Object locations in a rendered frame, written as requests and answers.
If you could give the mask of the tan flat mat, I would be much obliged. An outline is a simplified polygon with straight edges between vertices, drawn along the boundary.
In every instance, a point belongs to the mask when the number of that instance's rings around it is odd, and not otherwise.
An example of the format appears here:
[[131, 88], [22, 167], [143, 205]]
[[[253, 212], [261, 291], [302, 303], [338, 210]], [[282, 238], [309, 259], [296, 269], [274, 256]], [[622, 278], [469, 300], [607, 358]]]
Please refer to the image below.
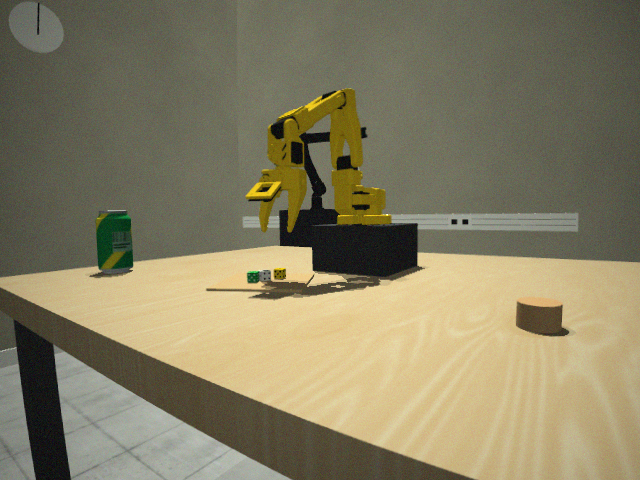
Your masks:
[[286, 273], [285, 278], [274, 279], [274, 273], [271, 273], [271, 280], [253, 283], [247, 282], [246, 273], [237, 273], [206, 288], [206, 291], [303, 292], [313, 277], [314, 273]]

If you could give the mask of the brown cylinder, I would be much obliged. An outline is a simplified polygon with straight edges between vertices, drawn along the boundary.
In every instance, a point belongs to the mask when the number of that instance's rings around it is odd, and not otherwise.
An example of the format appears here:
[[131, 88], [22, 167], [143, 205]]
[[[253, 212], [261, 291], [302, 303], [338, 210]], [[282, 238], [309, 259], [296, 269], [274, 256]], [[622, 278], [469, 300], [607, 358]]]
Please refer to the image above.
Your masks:
[[537, 333], [556, 333], [562, 328], [563, 303], [549, 298], [517, 299], [516, 326]]

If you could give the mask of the green drink can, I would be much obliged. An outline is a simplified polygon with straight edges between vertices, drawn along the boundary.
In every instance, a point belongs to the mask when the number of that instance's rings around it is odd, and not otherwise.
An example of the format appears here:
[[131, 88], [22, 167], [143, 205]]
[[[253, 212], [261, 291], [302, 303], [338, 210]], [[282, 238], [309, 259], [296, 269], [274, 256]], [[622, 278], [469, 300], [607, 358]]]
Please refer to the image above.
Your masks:
[[133, 267], [132, 229], [128, 211], [99, 211], [96, 218], [98, 269], [128, 272]]

